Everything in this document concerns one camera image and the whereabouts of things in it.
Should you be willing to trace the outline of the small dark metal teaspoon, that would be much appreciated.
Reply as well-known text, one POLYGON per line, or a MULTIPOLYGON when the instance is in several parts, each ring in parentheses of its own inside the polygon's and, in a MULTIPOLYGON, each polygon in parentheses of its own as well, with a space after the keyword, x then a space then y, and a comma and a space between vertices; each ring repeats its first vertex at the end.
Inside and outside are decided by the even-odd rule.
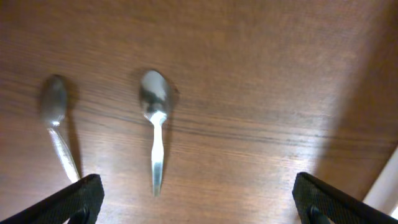
POLYGON ((60 75, 52 75, 40 94, 40 118, 44 122, 60 163, 72 183, 80 180, 80 174, 59 127, 67 114, 67 89, 60 75))

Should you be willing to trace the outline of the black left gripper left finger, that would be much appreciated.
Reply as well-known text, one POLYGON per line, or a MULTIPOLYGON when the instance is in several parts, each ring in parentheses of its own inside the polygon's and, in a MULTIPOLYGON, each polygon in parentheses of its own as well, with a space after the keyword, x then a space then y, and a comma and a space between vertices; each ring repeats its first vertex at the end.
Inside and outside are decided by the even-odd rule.
POLYGON ((95 224, 103 199, 100 175, 90 174, 1 223, 95 224))

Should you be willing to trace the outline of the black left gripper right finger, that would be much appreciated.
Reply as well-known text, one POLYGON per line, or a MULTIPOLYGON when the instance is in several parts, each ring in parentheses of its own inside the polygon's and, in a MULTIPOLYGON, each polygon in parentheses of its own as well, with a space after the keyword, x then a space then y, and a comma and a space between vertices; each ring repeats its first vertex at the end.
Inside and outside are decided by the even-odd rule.
POLYGON ((397 224, 395 218, 306 172, 296 175, 292 195, 302 224, 397 224))

